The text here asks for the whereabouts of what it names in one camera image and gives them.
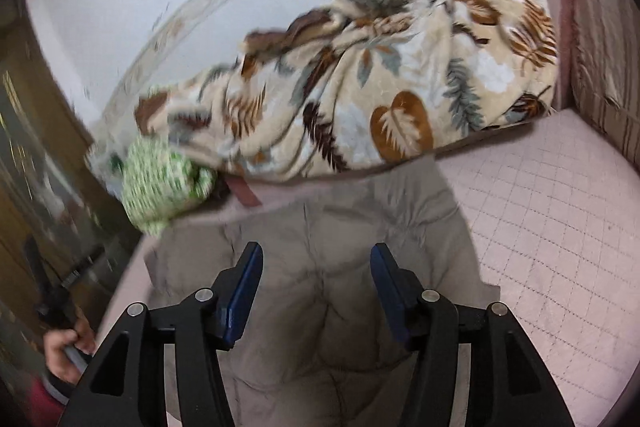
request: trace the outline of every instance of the silver screw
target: silver screw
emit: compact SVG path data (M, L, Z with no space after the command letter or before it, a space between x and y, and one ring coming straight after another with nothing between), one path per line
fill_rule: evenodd
M135 302L130 304L127 308L127 313L132 317L137 317L145 310L145 307L139 302Z
M436 302L440 299L440 294L436 290L425 290L422 292L422 300L427 302Z
M509 309L507 308L507 305L503 304L502 302L494 302L491 305L491 311L500 317L509 313Z
M209 288L196 291L196 301L205 302L212 298L213 292Z

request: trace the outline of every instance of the red sleeve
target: red sleeve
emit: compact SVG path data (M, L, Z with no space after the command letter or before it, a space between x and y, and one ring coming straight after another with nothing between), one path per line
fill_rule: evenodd
M36 378L31 386L29 409L33 427L56 427L65 407L47 393L40 378Z

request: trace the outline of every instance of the blanket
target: blanket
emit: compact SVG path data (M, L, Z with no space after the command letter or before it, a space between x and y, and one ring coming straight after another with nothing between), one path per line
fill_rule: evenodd
M546 0L333 0L141 100L140 133L265 180L396 163L545 114Z
M172 224L147 258L150 307L209 286L248 241L262 246L264 272L244 335L218 352L242 427L398 424L415 357L393 339L378 301L369 269L376 242L453 302L484 308L498 299L481 282L465 220L431 155L235 223ZM167 410L179 417L171 353L165 367ZM462 427L464 408L456 419Z

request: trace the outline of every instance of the hand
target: hand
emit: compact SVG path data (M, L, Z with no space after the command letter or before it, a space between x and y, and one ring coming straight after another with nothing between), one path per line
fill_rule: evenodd
M44 335L44 357L47 368L56 377L73 385L80 380L80 371L66 357L65 347L75 345L80 351L95 351L94 332L84 314L78 310L75 330L50 330Z

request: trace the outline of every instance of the floral blanket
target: floral blanket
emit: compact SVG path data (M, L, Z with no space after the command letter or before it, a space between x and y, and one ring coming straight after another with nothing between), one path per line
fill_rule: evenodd
M254 178L366 169L545 114L557 70L546 0L332 0L243 45L141 99L140 132Z

